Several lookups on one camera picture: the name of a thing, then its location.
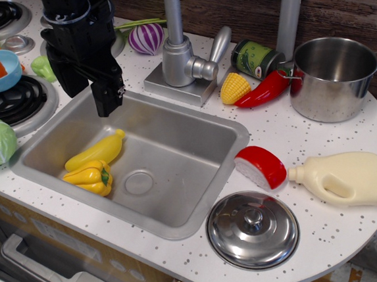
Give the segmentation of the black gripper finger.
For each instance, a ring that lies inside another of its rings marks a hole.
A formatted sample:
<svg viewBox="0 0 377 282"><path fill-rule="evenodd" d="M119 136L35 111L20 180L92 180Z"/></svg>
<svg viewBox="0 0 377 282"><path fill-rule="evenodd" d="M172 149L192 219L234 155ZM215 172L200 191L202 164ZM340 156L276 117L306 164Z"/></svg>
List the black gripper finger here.
<svg viewBox="0 0 377 282"><path fill-rule="evenodd" d="M91 92L97 107L97 114L104 118L109 117L119 106L122 106L125 94L125 85L122 77L111 80L97 80L91 84Z"/></svg>
<svg viewBox="0 0 377 282"><path fill-rule="evenodd" d="M70 63L50 60L50 65L63 90L70 98L74 98L88 86L88 79L79 74Z"/></svg>

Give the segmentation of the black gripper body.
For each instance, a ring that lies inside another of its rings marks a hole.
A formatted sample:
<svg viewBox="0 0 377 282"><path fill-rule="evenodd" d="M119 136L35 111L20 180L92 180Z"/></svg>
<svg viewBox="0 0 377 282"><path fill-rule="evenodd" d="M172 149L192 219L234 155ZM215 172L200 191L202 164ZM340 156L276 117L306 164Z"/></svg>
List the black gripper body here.
<svg viewBox="0 0 377 282"><path fill-rule="evenodd" d="M115 42L112 16L109 11L90 12L77 20L51 20L41 31L47 42L47 56L65 93L74 97L90 81L112 82L122 87L122 69L111 54Z"/></svg>

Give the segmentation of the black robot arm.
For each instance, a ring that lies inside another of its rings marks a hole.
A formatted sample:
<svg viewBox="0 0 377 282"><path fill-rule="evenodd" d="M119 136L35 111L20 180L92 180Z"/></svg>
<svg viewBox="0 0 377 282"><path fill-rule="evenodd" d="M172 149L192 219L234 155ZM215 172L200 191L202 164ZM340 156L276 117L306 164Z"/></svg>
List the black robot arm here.
<svg viewBox="0 0 377 282"><path fill-rule="evenodd" d="M41 31L46 56L67 95L90 87L100 117L123 101L122 69L111 54L116 41L111 0L42 0L49 28Z"/></svg>

